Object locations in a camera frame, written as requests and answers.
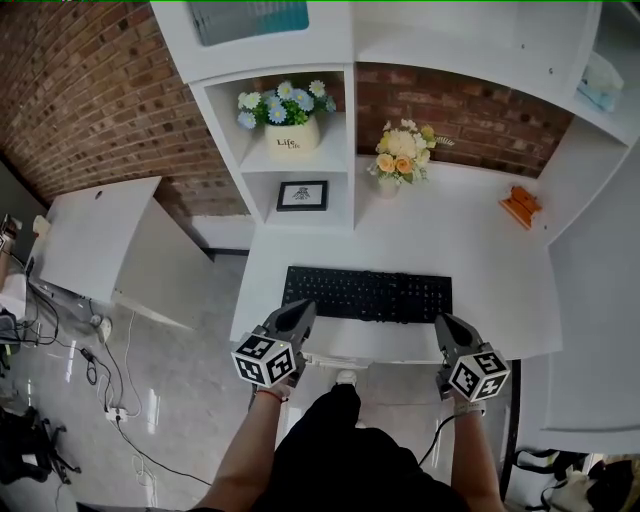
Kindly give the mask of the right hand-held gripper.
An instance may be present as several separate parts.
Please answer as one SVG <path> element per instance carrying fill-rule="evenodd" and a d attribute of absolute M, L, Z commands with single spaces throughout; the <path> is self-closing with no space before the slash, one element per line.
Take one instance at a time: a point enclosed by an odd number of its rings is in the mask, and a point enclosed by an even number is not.
<path fill-rule="evenodd" d="M 511 369 L 470 324 L 452 314 L 439 314 L 435 332 L 443 363 L 436 376 L 440 398 L 456 391 L 468 402 L 496 397 Z"/>

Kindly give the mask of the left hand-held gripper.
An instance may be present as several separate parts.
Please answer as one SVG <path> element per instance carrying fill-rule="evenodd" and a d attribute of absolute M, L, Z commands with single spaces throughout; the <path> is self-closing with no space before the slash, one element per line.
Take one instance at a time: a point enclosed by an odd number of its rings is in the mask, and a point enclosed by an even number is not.
<path fill-rule="evenodd" d="M 295 388 L 306 366 L 302 353 L 316 319 L 316 303 L 298 300 L 273 311 L 241 337 L 231 357 L 240 379 L 256 387 Z"/>

